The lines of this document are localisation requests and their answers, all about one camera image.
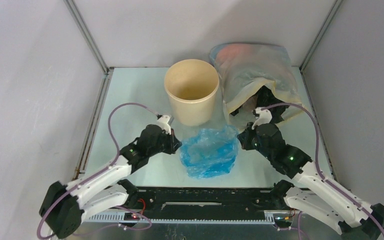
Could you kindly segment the blue plastic trash bag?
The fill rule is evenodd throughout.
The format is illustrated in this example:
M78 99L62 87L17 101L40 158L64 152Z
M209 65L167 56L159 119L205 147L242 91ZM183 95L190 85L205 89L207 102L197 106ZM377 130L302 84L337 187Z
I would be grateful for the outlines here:
M182 141L179 158L187 175L209 179L229 174L239 153L238 131L234 126L202 128Z

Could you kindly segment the cream plastic trash bin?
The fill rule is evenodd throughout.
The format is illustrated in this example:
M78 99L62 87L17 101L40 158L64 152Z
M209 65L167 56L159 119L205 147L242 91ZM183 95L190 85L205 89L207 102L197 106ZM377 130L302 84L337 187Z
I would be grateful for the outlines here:
M199 59L181 60L169 67L164 76L172 113L181 124L190 127L212 118L219 85L216 69Z

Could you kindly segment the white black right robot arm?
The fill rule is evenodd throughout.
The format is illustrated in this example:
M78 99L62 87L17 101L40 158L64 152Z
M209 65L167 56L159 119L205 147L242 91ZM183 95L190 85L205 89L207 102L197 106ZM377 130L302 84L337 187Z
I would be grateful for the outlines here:
M254 127L250 122L237 138L243 150L258 151L277 172L313 192L309 195L281 180L270 196L275 208L301 210L332 228L343 240L376 240L384 235L384 205L363 201L318 171L309 155L285 142L275 124Z

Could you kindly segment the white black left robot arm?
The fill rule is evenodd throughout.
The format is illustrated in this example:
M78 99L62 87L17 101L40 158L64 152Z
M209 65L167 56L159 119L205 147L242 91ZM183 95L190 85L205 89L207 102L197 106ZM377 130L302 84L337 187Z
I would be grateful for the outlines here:
M148 164L154 155L175 154L181 145L173 129L149 124L101 170L67 184L54 182L39 209L42 219L37 229L38 238L44 239L40 235L43 224L63 239L95 214L118 206L133 208L138 202L139 190L127 177Z

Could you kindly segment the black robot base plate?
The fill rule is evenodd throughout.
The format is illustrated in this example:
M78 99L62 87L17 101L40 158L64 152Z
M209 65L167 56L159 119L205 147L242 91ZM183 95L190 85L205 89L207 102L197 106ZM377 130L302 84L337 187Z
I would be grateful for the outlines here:
M139 187L123 204L146 217L257 220L292 212L270 188Z

